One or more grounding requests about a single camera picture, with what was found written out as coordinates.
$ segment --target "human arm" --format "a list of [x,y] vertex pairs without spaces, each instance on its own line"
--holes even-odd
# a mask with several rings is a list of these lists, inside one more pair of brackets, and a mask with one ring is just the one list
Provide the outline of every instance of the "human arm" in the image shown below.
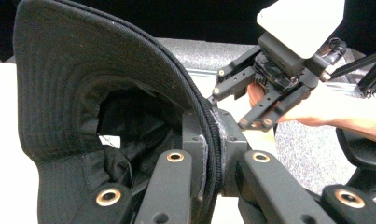
[[[263,97],[263,89],[248,86],[250,105]],[[376,141],[376,100],[358,99],[329,90],[319,83],[309,98],[284,114],[279,122],[297,120],[308,126],[331,125]]]

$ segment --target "black fabric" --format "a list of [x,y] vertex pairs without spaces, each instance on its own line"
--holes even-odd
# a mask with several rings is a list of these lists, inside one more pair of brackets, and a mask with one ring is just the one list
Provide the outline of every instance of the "black fabric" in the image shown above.
[[[193,222],[210,222],[222,183],[218,129],[176,58],[131,24],[68,1],[22,1],[15,24],[19,135],[39,171],[39,223],[85,214],[84,202],[109,183],[145,182],[161,152],[181,146],[187,111],[196,114],[209,155]],[[116,107],[130,110],[112,127],[113,118],[106,121],[100,110],[115,115],[104,109],[115,99]],[[123,149],[103,147],[97,132],[115,132]]]

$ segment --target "white tag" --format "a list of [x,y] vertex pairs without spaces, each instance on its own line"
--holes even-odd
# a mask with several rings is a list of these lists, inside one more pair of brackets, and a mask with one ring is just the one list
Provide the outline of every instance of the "white tag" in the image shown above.
[[112,135],[98,135],[100,138],[101,143],[104,145],[108,145],[114,148],[120,148],[120,137],[119,136],[112,136]]

